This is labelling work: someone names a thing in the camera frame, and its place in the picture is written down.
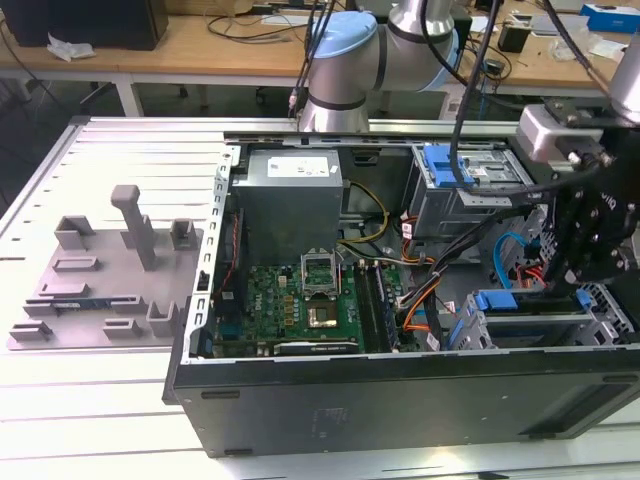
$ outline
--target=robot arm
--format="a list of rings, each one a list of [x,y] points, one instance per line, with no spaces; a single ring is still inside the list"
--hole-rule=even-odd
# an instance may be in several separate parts
[[[309,72],[309,100],[300,130],[368,131],[369,91],[414,91],[444,83],[420,27],[424,0],[402,0],[378,27],[369,13],[333,14]],[[450,15],[452,0],[431,0],[427,30],[441,54],[453,63],[458,39]]]

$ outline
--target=motherboard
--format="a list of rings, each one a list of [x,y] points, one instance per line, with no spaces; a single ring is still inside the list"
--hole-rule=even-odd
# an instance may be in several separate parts
[[[329,288],[334,280],[335,290]],[[309,354],[318,345],[349,353],[391,351],[397,343],[395,300],[402,293],[393,265],[253,266],[242,321],[219,324],[214,344],[240,346],[244,355],[255,347],[256,356]]]

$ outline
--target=label sticker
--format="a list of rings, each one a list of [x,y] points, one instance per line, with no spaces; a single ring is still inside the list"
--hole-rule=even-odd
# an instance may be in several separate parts
[[[54,303],[55,308],[80,308],[79,303]]]
[[[328,177],[327,157],[271,157],[267,175],[276,178]]]
[[[427,335],[427,345],[429,345],[434,352],[440,351],[440,342],[431,332]]]
[[[472,177],[487,177],[489,174],[484,167],[467,167],[467,172]]]
[[[456,311],[456,302],[451,300],[450,302],[444,302],[444,308],[440,309],[440,314],[454,314]]]
[[[410,223],[402,224],[402,238],[411,240],[413,238],[412,232],[413,232],[413,226]]]

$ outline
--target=screw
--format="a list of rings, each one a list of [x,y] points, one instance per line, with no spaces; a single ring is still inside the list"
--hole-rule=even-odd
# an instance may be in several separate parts
[[[608,167],[613,163],[613,157],[609,155],[607,152],[602,152],[600,154],[600,160],[605,167]]]
[[[580,158],[580,155],[578,155],[576,152],[571,152],[567,156],[567,160],[569,160],[569,163],[574,166],[580,165],[582,163],[582,159]]]

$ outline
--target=yellow wire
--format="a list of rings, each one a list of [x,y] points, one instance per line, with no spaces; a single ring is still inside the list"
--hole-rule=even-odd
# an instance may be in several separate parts
[[[376,240],[376,239],[380,238],[384,234],[384,232],[387,230],[387,226],[389,225],[389,212],[387,211],[385,206],[382,204],[380,199],[376,196],[376,194],[373,193],[371,190],[369,190],[367,187],[365,187],[361,183],[353,182],[353,181],[351,182],[351,184],[355,185],[356,187],[358,187],[360,189],[362,189],[367,195],[369,195],[378,204],[378,206],[380,207],[380,210],[382,210],[382,214],[384,215],[384,222],[382,222],[382,226],[380,227],[380,230],[378,230],[376,233],[373,233],[373,234],[368,235],[366,237],[338,240],[338,243],[366,243],[366,242],[371,242],[373,240]]]

